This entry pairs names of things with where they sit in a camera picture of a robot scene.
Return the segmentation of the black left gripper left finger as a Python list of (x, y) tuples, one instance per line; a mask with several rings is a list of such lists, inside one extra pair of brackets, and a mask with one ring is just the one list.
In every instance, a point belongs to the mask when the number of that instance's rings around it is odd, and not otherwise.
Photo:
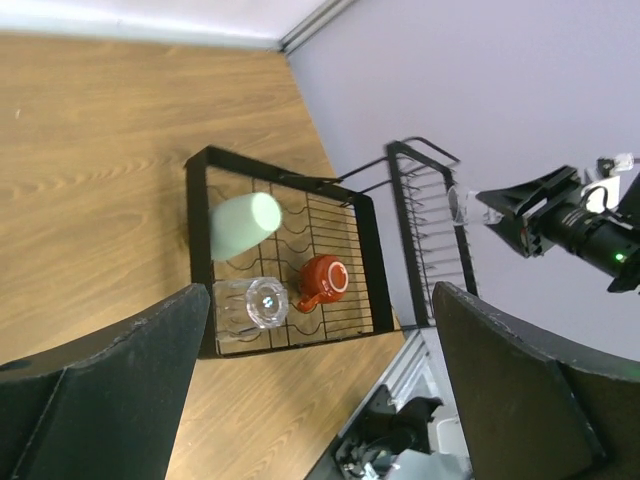
[(210, 297), (189, 285), (1, 367), (4, 479), (163, 479)]

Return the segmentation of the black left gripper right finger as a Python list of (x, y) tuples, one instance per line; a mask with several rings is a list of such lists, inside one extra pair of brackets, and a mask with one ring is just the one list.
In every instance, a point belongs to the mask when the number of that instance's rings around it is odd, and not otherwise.
[(638, 362), (449, 282), (437, 283), (432, 300), (475, 478), (638, 478)]

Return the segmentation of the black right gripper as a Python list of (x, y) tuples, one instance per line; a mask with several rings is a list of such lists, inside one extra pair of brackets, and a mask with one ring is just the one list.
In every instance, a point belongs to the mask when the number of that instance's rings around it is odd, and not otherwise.
[(581, 255), (590, 229), (590, 213), (581, 202), (583, 186), (574, 167), (561, 167), (519, 185), (476, 194), (476, 199), (502, 217), (487, 228), (523, 258), (537, 257), (552, 246)]

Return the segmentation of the small clear glass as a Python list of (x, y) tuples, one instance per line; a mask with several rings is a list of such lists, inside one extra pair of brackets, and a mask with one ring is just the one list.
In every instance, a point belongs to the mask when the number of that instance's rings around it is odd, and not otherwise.
[(448, 189), (447, 200), (454, 225), (495, 225), (502, 220), (503, 215), (481, 202), (477, 194), (458, 184)]

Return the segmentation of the large clear faceted glass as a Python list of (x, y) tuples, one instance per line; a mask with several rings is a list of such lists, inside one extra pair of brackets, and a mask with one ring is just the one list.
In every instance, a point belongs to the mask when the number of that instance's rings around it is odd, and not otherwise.
[(221, 342), (253, 339), (282, 326), (288, 315), (288, 291), (274, 277), (217, 281), (213, 294), (216, 337)]

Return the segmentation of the orange black mug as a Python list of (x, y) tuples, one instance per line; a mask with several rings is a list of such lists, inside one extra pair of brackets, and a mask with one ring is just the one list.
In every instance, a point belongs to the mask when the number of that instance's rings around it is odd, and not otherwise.
[(338, 257), (314, 256), (299, 271), (300, 299), (296, 308), (302, 313), (309, 313), (317, 305), (338, 302), (348, 287), (349, 273)]

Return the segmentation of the green plastic cup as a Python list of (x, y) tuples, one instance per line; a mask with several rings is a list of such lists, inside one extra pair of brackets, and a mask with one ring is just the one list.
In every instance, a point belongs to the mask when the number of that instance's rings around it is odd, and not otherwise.
[(270, 194), (236, 196), (209, 209), (210, 253), (214, 261), (230, 260), (277, 231), (282, 210)]

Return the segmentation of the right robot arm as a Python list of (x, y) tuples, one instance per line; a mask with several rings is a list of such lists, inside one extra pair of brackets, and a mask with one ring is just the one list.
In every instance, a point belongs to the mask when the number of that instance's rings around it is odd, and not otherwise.
[(574, 167), (563, 166), (535, 180), (485, 190), (476, 199), (501, 218), (488, 226), (524, 258), (559, 246), (609, 275), (610, 293), (639, 287), (639, 180), (616, 209), (587, 209), (590, 191)]

